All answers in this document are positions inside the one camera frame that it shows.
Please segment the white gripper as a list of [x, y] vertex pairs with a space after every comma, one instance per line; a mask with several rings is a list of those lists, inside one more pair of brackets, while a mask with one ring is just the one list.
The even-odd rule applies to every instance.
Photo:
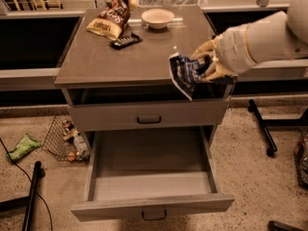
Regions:
[[218, 52], [218, 57], [213, 58], [203, 74], [202, 81], [212, 82], [226, 77], [233, 79], [235, 73], [245, 73], [256, 65], [248, 51], [247, 29], [247, 24], [230, 27], [217, 39], [207, 40], [194, 50], [192, 60], [215, 56]]

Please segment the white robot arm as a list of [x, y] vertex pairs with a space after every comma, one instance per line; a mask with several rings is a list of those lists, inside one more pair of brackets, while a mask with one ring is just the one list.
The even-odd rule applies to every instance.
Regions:
[[211, 50], [214, 62], [205, 72], [206, 81], [244, 74], [265, 62], [307, 58], [308, 0], [292, 0], [286, 12], [229, 27], [196, 48], [191, 59], [202, 59]]

